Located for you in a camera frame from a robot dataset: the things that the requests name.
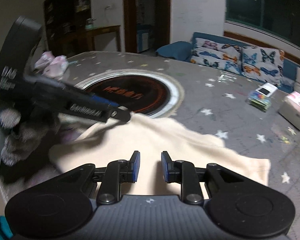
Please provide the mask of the cream knit sweater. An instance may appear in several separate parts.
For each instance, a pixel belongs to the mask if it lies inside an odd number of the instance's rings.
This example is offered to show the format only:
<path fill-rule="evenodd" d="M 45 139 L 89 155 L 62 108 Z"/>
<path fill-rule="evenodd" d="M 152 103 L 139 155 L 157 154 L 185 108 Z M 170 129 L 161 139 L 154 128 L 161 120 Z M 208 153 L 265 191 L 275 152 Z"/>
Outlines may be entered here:
<path fill-rule="evenodd" d="M 167 184 L 161 166 L 161 153 L 172 160 L 192 162 L 196 167 L 216 163 L 263 185 L 268 184 L 269 159 L 245 157 L 226 147 L 211 134 L 187 129 L 171 118 L 151 119 L 133 114 L 126 124 L 110 119 L 97 122 L 77 139 L 67 139 L 49 150 L 49 159 L 62 173 L 83 164 L 106 167 L 111 161 L 129 160 L 140 152 L 137 182 L 123 184 L 122 193 L 135 195 L 179 194 L 180 185 Z"/>

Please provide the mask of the black induction cooktop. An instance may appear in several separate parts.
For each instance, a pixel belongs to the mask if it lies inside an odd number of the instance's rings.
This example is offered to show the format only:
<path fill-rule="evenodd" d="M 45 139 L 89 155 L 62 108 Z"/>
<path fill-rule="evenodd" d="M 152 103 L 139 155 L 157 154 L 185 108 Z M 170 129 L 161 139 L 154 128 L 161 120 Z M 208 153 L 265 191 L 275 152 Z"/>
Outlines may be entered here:
<path fill-rule="evenodd" d="M 139 75 L 118 76 L 97 81 L 86 91 L 145 115 L 160 111 L 171 96 L 168 87 L 161 81 Z"/>

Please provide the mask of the dark wooden side table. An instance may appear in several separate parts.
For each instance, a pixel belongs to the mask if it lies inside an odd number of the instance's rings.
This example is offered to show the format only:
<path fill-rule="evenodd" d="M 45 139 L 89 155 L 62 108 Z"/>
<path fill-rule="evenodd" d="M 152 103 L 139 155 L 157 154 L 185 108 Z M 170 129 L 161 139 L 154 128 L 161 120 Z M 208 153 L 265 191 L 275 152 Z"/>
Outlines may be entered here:
<path fill-rule="evenodd" d="M 110 41 L 115 41 L 116 50 L 122 51 L 120 27 L 121 25 L 109 25 L 85 30 L 84 35 L 87 41 L 88 50 L 95 51 L 97 49 L 103 49 L 106 48 Z"/>

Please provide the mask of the clear box of coloured items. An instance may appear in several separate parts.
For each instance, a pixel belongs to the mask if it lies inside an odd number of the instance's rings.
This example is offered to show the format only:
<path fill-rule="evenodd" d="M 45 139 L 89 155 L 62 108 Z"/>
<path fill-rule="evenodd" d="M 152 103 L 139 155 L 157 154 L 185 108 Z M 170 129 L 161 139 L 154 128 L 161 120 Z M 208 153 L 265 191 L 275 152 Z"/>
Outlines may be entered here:
<path fill-rule="evenodd" d="M 255 90 L 250 92 L 247 102 L 263 112 L 266 112 L 271 106 L 271 101 L 268 97 Z"/>

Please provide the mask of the white remote device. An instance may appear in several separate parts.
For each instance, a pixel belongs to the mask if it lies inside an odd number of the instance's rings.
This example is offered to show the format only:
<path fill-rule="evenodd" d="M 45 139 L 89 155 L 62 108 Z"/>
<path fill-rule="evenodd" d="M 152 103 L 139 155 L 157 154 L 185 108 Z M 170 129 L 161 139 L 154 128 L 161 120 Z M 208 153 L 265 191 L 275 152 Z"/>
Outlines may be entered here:
<path fill-rule="evenodd" d="M 277 87 L 271 83 L 265 83 L 258 87 L 256 91 L 266 97 L 271 97 L 277 91 Z"/>

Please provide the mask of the left butterfly pillow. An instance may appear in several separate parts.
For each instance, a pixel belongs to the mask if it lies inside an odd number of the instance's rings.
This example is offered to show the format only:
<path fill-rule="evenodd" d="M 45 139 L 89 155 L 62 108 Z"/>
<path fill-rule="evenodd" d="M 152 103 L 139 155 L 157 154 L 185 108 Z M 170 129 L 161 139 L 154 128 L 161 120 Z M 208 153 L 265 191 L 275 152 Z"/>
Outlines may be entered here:
<path fill-rule="evenodd" d="M 242 47 L 238 45 L 195 38 L 190 62 L 241 75 L 241 58 Z"/>

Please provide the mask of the butterfly pillow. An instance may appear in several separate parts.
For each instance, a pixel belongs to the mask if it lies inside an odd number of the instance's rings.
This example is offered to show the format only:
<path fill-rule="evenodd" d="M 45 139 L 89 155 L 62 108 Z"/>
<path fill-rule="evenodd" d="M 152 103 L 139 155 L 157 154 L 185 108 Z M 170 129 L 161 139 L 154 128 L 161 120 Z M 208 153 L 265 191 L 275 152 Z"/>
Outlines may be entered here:
<path fill-rule="evenodd" d="M 285 52 L 274 48 L 244 46 L 242 48 L 243 75 L 276 87 L 282 84 Z"/>
<path fill-rule="evenodd" d="M 242 47 L 238 45 L 195 38 L 190 62 L 241 75 L 241 58 Z"/>

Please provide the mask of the white tissue box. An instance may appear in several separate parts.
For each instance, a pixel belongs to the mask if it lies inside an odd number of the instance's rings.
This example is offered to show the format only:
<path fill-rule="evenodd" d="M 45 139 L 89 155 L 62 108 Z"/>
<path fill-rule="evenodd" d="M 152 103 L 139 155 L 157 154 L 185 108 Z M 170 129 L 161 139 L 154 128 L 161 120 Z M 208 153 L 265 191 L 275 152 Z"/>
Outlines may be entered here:
<path fill-rule="evenodd" d="M 294 91 L 288 94 L 283 100 L 279 114 L 300 130 L 300 93 Z"/>

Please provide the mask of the right butterfly pillow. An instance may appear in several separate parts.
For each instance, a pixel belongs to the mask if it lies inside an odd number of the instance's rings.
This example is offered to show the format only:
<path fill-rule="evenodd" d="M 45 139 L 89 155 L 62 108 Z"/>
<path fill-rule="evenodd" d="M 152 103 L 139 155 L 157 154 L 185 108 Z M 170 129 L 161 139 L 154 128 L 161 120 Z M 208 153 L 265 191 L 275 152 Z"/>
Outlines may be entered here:
<path fill-rule="evenodd" d="M 285 52 L 274 48 L 244 46 L 242 48 L 243 75 L 276 87 L 282 84 Z"/>

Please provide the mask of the blue sofa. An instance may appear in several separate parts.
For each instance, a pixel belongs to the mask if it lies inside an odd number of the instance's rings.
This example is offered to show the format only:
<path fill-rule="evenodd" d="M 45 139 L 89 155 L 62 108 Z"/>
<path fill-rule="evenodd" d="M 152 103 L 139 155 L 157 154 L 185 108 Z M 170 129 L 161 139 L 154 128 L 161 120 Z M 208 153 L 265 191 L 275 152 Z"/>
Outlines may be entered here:
<path fill-rule="evenodd" d="M 179 61 L 212 67 L 232 74 L 272 83 L 291 93 L 297 89 L 300 65 L 284 50 L 245 44 L 206 33 L 193 33 L 192 41 L 178 41 L 157 49 L 156 54 Z"/>

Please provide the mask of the dark window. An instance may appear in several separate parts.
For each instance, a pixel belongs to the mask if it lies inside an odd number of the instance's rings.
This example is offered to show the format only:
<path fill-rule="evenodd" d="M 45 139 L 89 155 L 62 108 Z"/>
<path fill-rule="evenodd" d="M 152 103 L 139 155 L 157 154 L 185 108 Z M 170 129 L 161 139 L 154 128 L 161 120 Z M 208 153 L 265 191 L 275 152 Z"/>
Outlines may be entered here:
<path fill-rule="evenodd" d="M 300 0 L 226 0 L 226 19 L 300 47 Z"/>

